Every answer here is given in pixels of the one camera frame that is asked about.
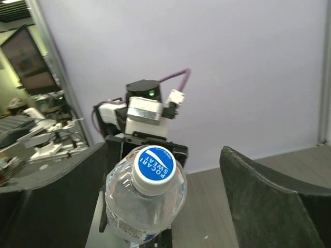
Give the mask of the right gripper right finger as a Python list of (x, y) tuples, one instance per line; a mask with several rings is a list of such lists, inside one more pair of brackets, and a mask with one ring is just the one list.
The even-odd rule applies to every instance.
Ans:
[(330, 247), (330, 189), (229, 146), (219, 159), (239, 247)]

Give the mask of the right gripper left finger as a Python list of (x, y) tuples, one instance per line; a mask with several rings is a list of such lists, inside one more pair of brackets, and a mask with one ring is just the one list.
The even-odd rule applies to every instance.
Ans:
[(107, 165), (107, 145), (1, 187), (1, 247), (85, 247)]

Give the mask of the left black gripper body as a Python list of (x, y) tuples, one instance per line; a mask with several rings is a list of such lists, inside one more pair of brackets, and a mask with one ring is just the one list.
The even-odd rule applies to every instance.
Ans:
[(111, 171), (116, 164), (123, 159), (130, 151), (142, 145), (158, 145), (169, 150), (175, 159), (185, 166), (188, 158), (188, 147), (174, 142), (167, 141), (164, 137), (147, 135), (139, 132), (134, 132), (133, 135), (124, 134), (123, 137), (108, 135), (105, 138), (108, 148), (107, 154), (107, 170)]

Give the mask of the white blue bottle cap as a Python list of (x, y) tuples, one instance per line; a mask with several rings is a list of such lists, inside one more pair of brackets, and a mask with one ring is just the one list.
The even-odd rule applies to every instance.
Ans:
[(176, 160), (169, 150), (147, 145), (139, 149), (134, 158), (132, 183), (144, 195), (161, 195), (169, 189), (175, 171)]

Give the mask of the clear blue-label water bottle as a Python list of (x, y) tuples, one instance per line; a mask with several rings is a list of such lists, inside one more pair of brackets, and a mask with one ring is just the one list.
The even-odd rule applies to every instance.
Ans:
[(140, 193), (132, 183), (132, 166), (139, 149), (133, 149), (108, 173), (104, 193), (107, 226), (119, 237), (145, 244), (171, 227), (187, 196), (187, 179), (176, 160), (169, 189), (157, 196)]

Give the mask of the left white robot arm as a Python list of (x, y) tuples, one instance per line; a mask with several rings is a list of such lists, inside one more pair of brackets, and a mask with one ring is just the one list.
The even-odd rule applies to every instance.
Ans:
[(93, 116), (108, 145), (108, 171), (142, 145), (163, 146), (185, 165), (188, 147), (168, 140), (169, 121), (176, 118), (184, 98), (181, 89), (173, 89), (163, 101), (159, 81), (139, 80), (126, 85), (124, 99), (96, 104)]

